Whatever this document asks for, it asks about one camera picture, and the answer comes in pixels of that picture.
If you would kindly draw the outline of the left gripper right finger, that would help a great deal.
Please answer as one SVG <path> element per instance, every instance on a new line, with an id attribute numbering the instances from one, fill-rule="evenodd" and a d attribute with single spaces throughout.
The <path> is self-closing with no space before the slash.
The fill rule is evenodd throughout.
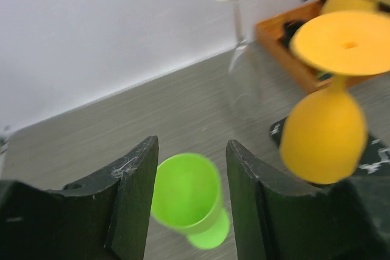
<path id="1" fill-rule="evenodd" d="M 235 140 L 226 163 L 239 259 L 389 258 L 389 177 L 317 188 Z"/>

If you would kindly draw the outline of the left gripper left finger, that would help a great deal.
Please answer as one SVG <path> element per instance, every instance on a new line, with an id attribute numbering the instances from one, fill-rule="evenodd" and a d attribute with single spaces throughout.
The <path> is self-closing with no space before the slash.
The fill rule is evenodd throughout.
<path id="1" fill-rule="evenodd" d="M 61 190 L 1 181 L 2 259 L 143 259 L 158 138 Z"/>

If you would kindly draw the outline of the green goblet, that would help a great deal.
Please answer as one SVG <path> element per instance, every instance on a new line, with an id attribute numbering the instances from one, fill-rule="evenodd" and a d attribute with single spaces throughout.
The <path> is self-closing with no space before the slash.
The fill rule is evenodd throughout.
<path id="1" fill-rule="evenodd" d="M 157 167 L 151 215 L 198 249 L 220 246 L 229 234 L 230 219 L 215 164 L 198 153 L 180 153 L 162 162 Z"/>

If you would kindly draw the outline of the orange goblet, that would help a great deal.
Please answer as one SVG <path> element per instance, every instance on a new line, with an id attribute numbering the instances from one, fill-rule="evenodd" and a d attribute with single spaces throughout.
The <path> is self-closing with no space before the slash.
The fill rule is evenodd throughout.
<path id="1" fill-rule="evenodd" d="M 321 14 L 345 10 L 375 12 L 378 10 L 378 3 L 372 0 L 326 0 Z"/>
<path id="2" fill-rule="evenodd" d="M 353 174 L 368 137 L 365 115 L 346 81 L 389 71 L 389 16 L 358 10 L 326 13 L 305 23 L 290 48 L 310 67 L 333 76 L 324 89 L 292 109 L 280 155 L 297 177 L 333 184 Z"/>

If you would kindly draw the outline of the clear champagne flute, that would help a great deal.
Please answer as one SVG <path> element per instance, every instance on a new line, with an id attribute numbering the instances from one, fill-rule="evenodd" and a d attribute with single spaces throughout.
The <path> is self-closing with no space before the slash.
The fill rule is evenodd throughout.
<path id="1" fill-rule="evenodd" d="M 236 45 L 228 68 L 228 96 L 234 112 L 243 119 L 255 118 L 261 110 L 261 71 L 259 61 L 244 33 L 241 0 L 216 0 L 231 2 L 236 35 Z"/>

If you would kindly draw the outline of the orange divided tray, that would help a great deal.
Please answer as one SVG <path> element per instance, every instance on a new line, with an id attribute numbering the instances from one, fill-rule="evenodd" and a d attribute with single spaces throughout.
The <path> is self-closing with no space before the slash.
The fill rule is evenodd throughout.
<path id="1" fill-rule="evenodd" d="M 308 66 L 290 51 L 287 45 L 289 34 L 286 33 L 286 24 L 310 21 L 321 15 L 323 6 L 322 1 L 317 0 L 260 21 L 255 25 L 259 44 L 279 62 L 280 66 L 307 94 L 327 87 L 332 79 L 320 79 L 315 68 Z"/>

